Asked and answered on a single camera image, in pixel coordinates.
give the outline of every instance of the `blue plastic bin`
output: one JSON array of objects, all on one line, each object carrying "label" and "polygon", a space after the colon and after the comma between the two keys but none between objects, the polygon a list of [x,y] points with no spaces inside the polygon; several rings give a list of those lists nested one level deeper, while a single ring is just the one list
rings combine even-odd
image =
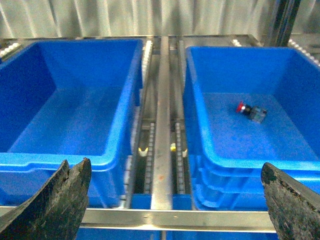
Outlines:
[{"label": "blue plastic bin", "polygon": [[0,65],[0,204],[17,205],[59,167],[91,159],[89,204],[124,193],[140,39],[42,41]]},{"label": "blue plastic bin", "polygon": [[[258,198],[265,162],[319,192],[319,68],[289,48],[190,47],[186,54],[186,134],[201,203],[216,206],[209,196],[217,192]],[[266,108],[266,119],[236,113],[240,101]]]},{"label": "blue plastic bin", "polygon": [[278,240],[275,233],[169,231],[168,240]]}]

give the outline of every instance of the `metal rail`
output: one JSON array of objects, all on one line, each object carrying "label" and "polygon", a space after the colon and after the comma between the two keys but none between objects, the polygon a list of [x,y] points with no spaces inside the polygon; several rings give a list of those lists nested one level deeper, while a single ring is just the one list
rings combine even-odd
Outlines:
[{"label": "metal rail", "polygon": [[153,52],[153,42],[151,40],[148,40],[144,47],[144,54],[142,57],[142,82],[143,82],[143,90],[142,90],[142,101],[141,101],[141,108],[139,111],[139,117],[137,121],[137,131],[135,136],[135,142],[133,144],[133,156],[131,159],[130,164],[130,171],[129,171],[129,181],[126,185],[126,201],[124,207],[129,209],[131,207],[131,201],[132,201],[132,195],[134,192],[134,186],[135,186],[135,179],[136,179],[136,166],[137,166],[137,154],[139,151],[139,139],[140,139],[140,133],[142,128],[142,115],[145,109],[146,104],[146,95],[147,95],[147,82],[148,82],[148,76],[150,71],[150,65],[152,60],[152,52]]},{"label": "metal rail", "polygon": [[[0,216],[14,207],[0,207]],[[275,233],[266,211],[99,209],[85,211],[81,228]]]},{"label": "metal rail", "polygon": [[161,38],[151,209],[172,209],[169,38]]}]

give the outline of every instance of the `stainless steel bar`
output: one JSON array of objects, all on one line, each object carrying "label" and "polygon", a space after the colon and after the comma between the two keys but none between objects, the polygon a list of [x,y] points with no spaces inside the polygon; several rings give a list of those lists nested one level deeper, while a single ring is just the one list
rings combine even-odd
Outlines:
[{"label": "stainless steel bar", "polygon": [[[1,206],[0,216],[14,207]],[[87,208],[81,228],[275,233],[266,211]]]},{"label": "stainless steel bar", "polygon": [[183,40],[178,41],[178,64],[179,64],[179,71],[180,71],[180,82],[182,86],[182,92],[185,90],[185,83],[186,83],[186,47],[185,42]]},{"label": "stainless steel bar", "polygon": [[131,159],[131,166],[129,172],[129,182],[126,187],[126,201],[124,207],[129,209],[131,207],[132,195],[134,193],[134,186],[136,180],[136,166],[137,166],[137,154],[139,151],[139,139],[140,139],[140,132],[142,128],[142,116],[146,105],[146,96],[147,96],[147,82],[149,76],[150,65],[152,61],[152,51],[153,51],[153,42],[148,40],[144,47],[144,54],[142,58],[142,80],[143,80],[143,90],[142,90],[142,101],[139,111],[139,117],[137,121],[137,130],[135,141],[133,144],[133,151],[132,151],[132,159]]},{"label": "stainless steel bar", "polygon": [[152,51],[154,43],[151,40],[146,41],[142,58],[142,82],[145,86],[146,78],[149,76],[151,65]]},{"label": "stainless steel bar", "polygon": [[151,209],[172,209],[169,38],[161,38]]},{"label": "stainless steel bar", "polygon": [[264,46],[286,47],[301,0],[276,0]]}]

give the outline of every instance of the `metal frame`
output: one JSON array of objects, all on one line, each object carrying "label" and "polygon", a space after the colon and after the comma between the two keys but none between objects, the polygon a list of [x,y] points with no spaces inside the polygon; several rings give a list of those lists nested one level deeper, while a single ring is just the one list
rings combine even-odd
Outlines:
[{"label": "metal frame", "polygon": [[276,0],[264,46],[286,47],[301,0]]},{"label": "metal frame", "polygon": [[[183,91],[183,74],[186,69],[185,46],[204,43],[206,46],[232,46],[232,40],[237,39],[242,46],[259,46],[259,43],[249,35],[226,35],[226,36],[170,36],[151,37],[140,36],[135,38],[144,39],[144,56],[142,60],[144,86],[148,85],[152,55],[160,54],[160,68],[158,77],[152,76],[150,80],[158,79],[157,109],[155,124],[155,157],[152,181],[152,209],[138,210],[130,208],[135,171],[130,176],[128,187],[127,209],[103,209],[88,208],[82,220],[81,228],[102,229],[132,229],[132,230],[157,230],[157,231],[218,231],[218,232],[251,232],[251,233],[275,233],[275,229],[266,211],[198,211],[198,210],[171,210],[172,209],[172,174],[170,163],[170,135],[171,123],[183,124],[183,116],[170,116],[170,86],[178,82],[180,86],[179,98]],[[182,75],[174,77],[170,72],[170,59],[176,54],[178,71]],[[139,124],[142,125],[144,103],[146,102],[147,89],[143,90],[142,109],[140,111]],[[139,127],[136,139],[139,139]],[[138,145],[134,147],[133,154],[137,154]],[[12,206],[0,206],[0,216],[12,210]]]}]

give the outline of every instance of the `metal guide rail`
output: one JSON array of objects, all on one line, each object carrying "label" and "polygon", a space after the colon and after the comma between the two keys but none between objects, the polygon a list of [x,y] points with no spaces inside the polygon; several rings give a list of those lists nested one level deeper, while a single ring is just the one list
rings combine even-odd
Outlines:
[{"label": "metal guide rail", "polygon": [[[144,88],[132,141],[133,154],[126,166],[126,194],[121,196],[120,208],[88,208],[80,227],[275,233],[266,211],[172,210],[174,193],[192,195],[182,103],[185,49],[189,46],[261,45],[250,35],[134,38],[144,41]],[[1,43],[9,43],[7,46],[19,43],[25,47],[38,40],[43,39],[3,39]],[[130,209],[137,185],[142,185],[141,193],[151,194],[151,209]],[[11,206],[0,206],[0,216],[11,209]]]}]

